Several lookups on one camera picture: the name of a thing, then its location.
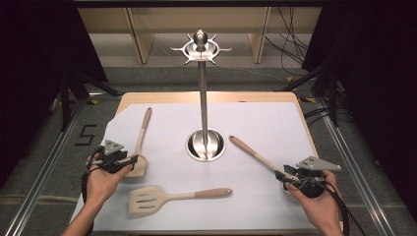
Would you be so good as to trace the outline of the black curtain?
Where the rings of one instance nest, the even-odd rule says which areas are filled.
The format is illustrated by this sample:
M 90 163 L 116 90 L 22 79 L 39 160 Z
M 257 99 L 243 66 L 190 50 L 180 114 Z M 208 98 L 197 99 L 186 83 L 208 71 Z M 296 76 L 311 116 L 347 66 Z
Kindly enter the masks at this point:
M 417 0 L 330 0 L 304 68 L 320 66 L 338 39 L 334 71 L 353 118 L 417 221 Z
M 71 71 L 107 80 L 74 0 L 0 0 L 0 189 Z

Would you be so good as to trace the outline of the metal utensil stand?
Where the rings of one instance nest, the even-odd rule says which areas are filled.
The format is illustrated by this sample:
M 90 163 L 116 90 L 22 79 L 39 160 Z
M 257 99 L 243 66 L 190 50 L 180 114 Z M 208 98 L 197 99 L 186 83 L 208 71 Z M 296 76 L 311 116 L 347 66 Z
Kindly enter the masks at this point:
M 186 142 L 187 153 L 200 162 L 211 162 L 219 159 L 225 152 L 225 138 L 215 129 L 209 127 L 207 62 L 215 64 L 214 58 L 223 51 L 214 41 L 216 35 L 209 37 L 202 29 L 193 35 L 188 34 L 189 41 L 181 48 L 187 58 L 185 65 L 196 62 L 199 72 L 199 96 L 202 128 L 189 135 Z

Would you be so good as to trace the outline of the beige silicone spoon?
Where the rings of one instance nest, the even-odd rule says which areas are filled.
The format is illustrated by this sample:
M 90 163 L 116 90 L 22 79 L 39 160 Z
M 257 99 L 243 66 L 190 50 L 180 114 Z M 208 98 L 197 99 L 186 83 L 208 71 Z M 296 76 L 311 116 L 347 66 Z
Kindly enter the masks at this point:
M 139 134 L 135 154 L 138 156 L 138 161 L 135 163 L 134 168 L 127 174 L 128 177 L 141 177 L 145 175 L 147 168 L 147 160 L 142 154 L 142 144 L 146 131 L 148 129 L 149 120 L 152 114 L 152 109 L 149 107 L 145 113 L 142 128 Z

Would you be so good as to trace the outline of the light wooden shelf unit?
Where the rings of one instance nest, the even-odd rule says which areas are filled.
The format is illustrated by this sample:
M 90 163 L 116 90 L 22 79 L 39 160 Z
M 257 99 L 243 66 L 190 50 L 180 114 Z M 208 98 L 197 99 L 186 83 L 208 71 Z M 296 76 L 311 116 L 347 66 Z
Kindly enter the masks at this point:
M 294 30 L 314 31 L 320 7 L 177 7 L 177 8 L 81 8 L 89 33 L 127 33 L 137 60 L 147 63 L 158 33 L 245 33 L 253 61 L 261 62 L 266 35 Z

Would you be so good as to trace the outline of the person's right hand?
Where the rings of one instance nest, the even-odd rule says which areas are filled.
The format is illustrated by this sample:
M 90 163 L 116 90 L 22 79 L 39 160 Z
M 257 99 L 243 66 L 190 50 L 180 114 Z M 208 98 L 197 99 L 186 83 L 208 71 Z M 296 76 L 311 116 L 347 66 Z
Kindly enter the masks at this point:
M 338 205 L 330 193 L 323 192 L 319 197 L 310 199 L 290 183 L 286 183 L 285 186 L 289 193 L 300 203 L 313 225 L 318 219 L 337 219 L 339 221 Z

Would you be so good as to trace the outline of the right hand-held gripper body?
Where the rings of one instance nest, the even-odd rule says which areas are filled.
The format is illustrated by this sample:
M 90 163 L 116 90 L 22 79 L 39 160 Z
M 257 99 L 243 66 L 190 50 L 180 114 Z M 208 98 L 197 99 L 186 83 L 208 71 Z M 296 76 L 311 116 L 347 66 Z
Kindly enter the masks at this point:
M 317 198 L 325 190 L 326 178 L 324 170 L 340 171 L 341 166 L 326 160 L 309 156 L 297 164 L 298 189 L 308 198 Z

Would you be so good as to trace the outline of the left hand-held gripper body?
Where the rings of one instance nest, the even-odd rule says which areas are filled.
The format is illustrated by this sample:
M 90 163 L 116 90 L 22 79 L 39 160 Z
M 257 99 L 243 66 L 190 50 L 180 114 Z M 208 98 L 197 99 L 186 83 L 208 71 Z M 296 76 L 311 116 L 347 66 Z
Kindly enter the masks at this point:
M 88 161 L 88 168 L 96 165 L 108 173 L 116 173 L 129 164 L 126 160 L 127 152 L 122 151 L 123 146 L 112 141 L 106 141 L 99 146 Z

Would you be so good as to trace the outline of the aluminium floor rail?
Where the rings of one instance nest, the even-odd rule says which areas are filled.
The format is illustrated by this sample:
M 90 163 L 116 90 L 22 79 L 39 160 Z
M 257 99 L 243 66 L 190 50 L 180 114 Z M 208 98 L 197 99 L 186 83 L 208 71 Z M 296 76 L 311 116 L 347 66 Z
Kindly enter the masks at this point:
M 86 102 L 79 100 L 75 103 L 73 109 L 70 111 L 70 120 L 65 128 L 60 132 L 57 140 L 55 141 L 52 150 L 43 162 L 42 168 L 36 175 L 34 182 L 22 200 L 22 203 L 12 218 L 10 226 L 7 228 L 5 236 L 20 236 L 30 218 L 31 213 L 37 203 L 40 193 L 42 192 L 45 184 L 47 183 L 57 161 L 64 149 L 64 146 L 68 142 L 70 134 L 74 128 L 75 122 L 79 117 L 80 112 L 84 108 Z
M 409 212 L 383 169 L 373 162 L 374 155 L 353 123 L 340 121 L 337 126 L 324 118 L 332 142 L 338 149 L 343 169 L 355 186 L 354 193 L 379 236 L 402 236 L 408 232 Z

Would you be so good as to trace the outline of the white paper sheet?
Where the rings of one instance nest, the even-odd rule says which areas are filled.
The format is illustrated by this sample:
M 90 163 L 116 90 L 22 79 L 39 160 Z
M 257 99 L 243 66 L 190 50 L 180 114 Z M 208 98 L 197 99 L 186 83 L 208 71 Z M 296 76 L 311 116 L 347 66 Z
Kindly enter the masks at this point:
M 107 125 L 104 137 L 127 150 L 140 147 L 147 170 L 142 177 L 123 180 L 96 217 L 95 232 L 186 234 L 313 228 L 273 172 L 232 143 L 212 162 L 189 156 L 187 139 L 201 126 L 199 104 L 152 105 L 148 130 L 142 134 L 146 110 L 144 104 L 132 104 Z M 277 167 L 295 165 L 316 153 L 295 102 L 212 103 L 208 124 L 225 138 L 240 139 Z M 229 188 L 232 194 L 223 199 L 173 201 L 155 214 L 131 215 L 128 195 L 145 186 L 159 186 L 170 194 Z

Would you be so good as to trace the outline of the black tripod stand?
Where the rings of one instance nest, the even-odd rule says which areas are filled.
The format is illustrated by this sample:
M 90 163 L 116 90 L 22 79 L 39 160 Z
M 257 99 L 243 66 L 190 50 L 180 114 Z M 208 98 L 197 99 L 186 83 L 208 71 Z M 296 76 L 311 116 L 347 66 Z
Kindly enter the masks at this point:
M 72 120 L 72 113 L 70 108 L 70 92 L 75 97 L 76 101 L 86 100 L 89 97 L 89 92 L 85 87 L 85 84 L 90 84 L 97 89 L 100 89 L 110 95 L 119 96 L 122 95 L 121 91 L 118 91 L 111 86 L 95 80 L 94 78 L 75 70 L 69 70 L 63 74 L 60 79 L 60 96 L 61 96 L 61 108 L 63 114 L 63 123 L 61 130 L 64 131 Z
M 304 85 L 311 79 L 315 78 L 316 81 L 313 84 L 311 92 L 313 96 L 328 95 L 328 113 L 332 124 L 337 127 L 338 122 L 336 119 L 336 91 L 337 91 L 337 78 L 335 71 L 328 66 L 319 66 L 312 70 L 307 75 L 302 76 L 300 79 L 293 83 L 290 83 L 280 91 L 292 91 L 297 89 L 301 85 Z

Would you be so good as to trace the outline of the person's left hand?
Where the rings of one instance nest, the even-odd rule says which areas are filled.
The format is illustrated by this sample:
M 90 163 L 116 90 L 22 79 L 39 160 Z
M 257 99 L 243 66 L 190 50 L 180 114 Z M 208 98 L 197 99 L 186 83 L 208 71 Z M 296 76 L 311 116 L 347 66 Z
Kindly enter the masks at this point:
M 103 205 L 116 191 L 120 181 L 132 170 L 132 165 L 124 166 L 116 173 L 108 173 L 93 164 L 89 168 L 87 180 L 87 205 Z

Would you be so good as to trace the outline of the beige slotted silicone turner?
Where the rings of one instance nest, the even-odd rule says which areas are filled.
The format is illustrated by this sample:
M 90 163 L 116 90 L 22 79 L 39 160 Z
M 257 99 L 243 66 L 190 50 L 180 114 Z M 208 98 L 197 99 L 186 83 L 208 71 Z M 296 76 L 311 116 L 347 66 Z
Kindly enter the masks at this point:
M 166 203 L 180 200 L 226 198 L 232 195 L 229 188 L 216 188 L 198 192 L 169 194 L 157 186 L 133 190 L 129 193 L 128 212 L 146 216 L 157 213 Z

